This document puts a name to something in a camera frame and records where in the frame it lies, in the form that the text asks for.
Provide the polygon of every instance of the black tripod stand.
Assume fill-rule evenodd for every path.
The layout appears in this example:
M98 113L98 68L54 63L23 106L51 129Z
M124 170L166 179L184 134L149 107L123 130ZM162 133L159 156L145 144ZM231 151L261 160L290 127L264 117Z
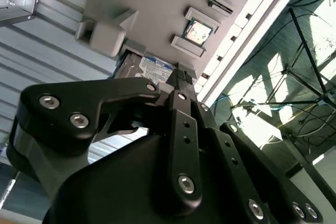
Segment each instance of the black tripod stand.
M302 30L300 28L300 25L297 21L297 17L293 11L292 8L289 9L289 13L292 16L293 22L295 24L295 27L298 31L298 34L300 36L301 39L301 45L299 47L299 49L296 52L296 56L292 62L292 64L288 67L286 67L283 71L282 71L282 77L280 78L280 80L278 81L278 83L276 84L276 86L273 88L273 90L271 91L270 95L268 96L267 100L265 103L258 103L258 105L295 105L295 104L319 104L320 102L323 102L325 104L328 104L329 106L331 106L332 108L334 108L336 110L336 103L335 101L331 98L331 94L330 92L326 89L326 86L324 85L323 81L322 81L322 76L318 70L318 67L314 61L313 55L309 49L309 46L306 42L306 39L302 33ZM293 67L294 65L297 63L299 57L301 56L302 51L305 50L309 61L312 65L312 68L314 70L314 73L318 79L319 85L322 89L322 92L313 87L312 85L310 85L308 82L304 81L299 75L297 75L296 73L293 72ZM318 98L316 100L311 100L311 101L287 101L287 102L270 102L270 100L274 97L275 93L279 90L279 88L281 87L282 83L284 82L286 76L291 76L293 77L299 84L301 84L302 86L304 86L305 88L309 89L312 93L314 93ZM247 107L247 106L255 106L255 103L239 103L237 104L235 107Z

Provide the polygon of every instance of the metal frame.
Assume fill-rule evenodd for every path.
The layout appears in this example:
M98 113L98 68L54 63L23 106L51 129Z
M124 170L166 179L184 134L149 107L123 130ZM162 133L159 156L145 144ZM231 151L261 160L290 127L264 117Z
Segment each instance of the metal frame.
M315 167L308 161L308 159L300 152L300 150L295 145L295 140L290 136L283 136L284 143L288 149L292 152L294 157L299 161L303 169L314 181L316 186L320 189L326 199L329 201L333 209L336 210L336 193L329 186L329 184L324 180L324 178L319 174Z
M211 106L290 0L263 0L197 98Z
M0 8L0 27L34 18L38 0L15 0L14 7Z
M325 85L322 81L322 76L319 73L318 67L317 67L317 65L314 61L314 58L313 58L313 55L312 55L311 51L309 50L309 46L308 46L308 44L305 40L305 37L302 33L302 30L300 28L300 25L297 21L296 15L295 15L292 8L289 9L289 13L290 13L290 15L293 19L293 22L295 24L295 27L296 27L296 29L298 31L298 34L300 36L300 39L301 39L301 45L299 46L299 48L297 50L297 53L295 55L295 58L294 58L292 64L289 67L286 67L286 69L282 72L283 78L280 78L280 80L278 81L276 86L271 91L271 94L269 95L269 97L267 98L267 101L265 103L252 103L252 102L239 103L235 107L252 107L252 106L256 106L256 105L318 104L320 101L324 101L330 107L332 107L333 109L336 109L336 104L332 100L330 100L330 98L329 98L330 94L327 91L327 89L326 89L326 87L325 87ZM303 52L303 50L305 50L307 55L308 55L308 58L310 60L310 63L311 63L312 68L314 70L314 73L315 73L315 75L318 79L318 82L319 82L319 85L320 85L320 88L321 88L322 92L319 89L315 88L314 86L310 85L308 82L304 81L299 75L294 73L293 70L292 70L293 67L295 66L295 64L297 63L299 57L301 56L301 53ZM294 78L299 84L301 84L303 87L309 89L312 93L314 93L318 97L318 99L310 100L310 101L269 102L274 97L275 93L277 92L279 86L282 84L282 82L283 82L283 80L285 79L286 76L291 76L292 78ZM305 169L307 174L311 177L311 179L314 181L314 183L317 185L317 187L321 190L323 195L329 201L331 206L336 210L336 193L334 192L334 190L328 185L328 183L323 179L323 177L317 172L317 170L312 165L313 160L315 158L317 158L318 156L320 156L321 154L325 153L328 150L328 149L326 149L326 147L334 146L335 142L327 143L327 146L325 146L325 145L322 146L314 154L313 157L315 157L315 158L312 159L311 155L304 156L302 154L300 149L295 145L295 139L293 139L290 135L283 134L282 139L283 139L284 143L286 144L286 146L288 147L288 149L291 151L292 155L297 159L297 161L300 163L300 165Z
M318 104L320 101L324 101L326 104L328 104L330 107L332 107L333 109L336 110L336 103L334 101L332 101L330 99L330 93L327 91L326 86L324 85L323 81L322 81L322 76L318 70L318 67L314 61L313 55L309 49L309 46L306 42L305 36L302 33L302 30L300 28L300 25L297 21L296 15L293 11L292 8L289 9L289 13L293 19L293 22L295 24L295 27L298 31L298 34L300 36L301 39L301 45L297 51L297 54L295 56L295 59L293 61L293 63L289 66L286 67L283 71L282 71L282 76L291 76L292 78L294 78L299 84L301 84L303 87L309 89L312 93L314 93L318 99L317 100L310 100L310 101L287 101L287 102L268 102L269 100L271 100L271 98L275 95L275 93L277 92L278 87L281 85L280 83L283 82L283 78L281 78L277 85L273 88L273 90L271 91L271 95L268 97L267 101L264 103L252 103L252 102L248 102L248 103L240 103L235 105L236 107L246 107L246 106L256 106L256 105L293 105L293 104ZM301 47L303 46L303 49L306 51L309 61L312 65L312 68L314 70L314 73L318 79L320 88L322 89L322 92L315 88L314 86L310 85L308 82L304 81L299 75L297 75L296 73L293 72L293 67L295 66L296 62L298 61L300 55L301 55Z

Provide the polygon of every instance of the black metal bracket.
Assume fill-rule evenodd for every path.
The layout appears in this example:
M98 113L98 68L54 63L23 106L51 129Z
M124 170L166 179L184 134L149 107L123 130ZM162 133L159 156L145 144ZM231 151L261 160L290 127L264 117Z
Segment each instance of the black metal bracket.
M249 164L239 137L220 131L209 108L196 101L186 72L175 70L167 85L169 93L145 78L127 78L22 92L7 153L52 199L45 224L139 218L158 224L322 223L316 207L284 178L277 182L269 175L282 185L276 193L263 188L254 175L265 167L263 159ZM139 126L148 127L149 135L88 165L91 142ZM282 197L282 205L266 194ZM298 218L293 200L311 205L318 218Z
M220 130L232 138L261 200L267 202L279 223L323 223L316 206L238 129L233 120L224 123ZM308 211L308 206L314 209L316 218Z

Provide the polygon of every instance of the white wall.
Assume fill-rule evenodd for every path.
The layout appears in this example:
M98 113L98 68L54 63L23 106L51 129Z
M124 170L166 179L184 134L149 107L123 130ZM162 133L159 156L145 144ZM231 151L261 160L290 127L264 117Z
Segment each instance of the white wall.
M336 150L325 154L324 159L315 165L316 170L327 181L330 187L336 191ZM306 171L301 170L294 175L291 181L316 205L323 215L325 224L335 224L336 211L331 207L327 199L317 188Z

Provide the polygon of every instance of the screw hole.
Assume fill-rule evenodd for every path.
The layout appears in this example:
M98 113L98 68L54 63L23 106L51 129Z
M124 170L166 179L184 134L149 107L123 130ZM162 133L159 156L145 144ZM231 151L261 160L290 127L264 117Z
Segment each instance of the screw hole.
M234 158L231 158L232 163L234 163L234 165L238 165L238 161L236 161Z
M184 137L184 142L185 142L186 144L189 144L189 143L191 143L191 140L185 136L185 137Z

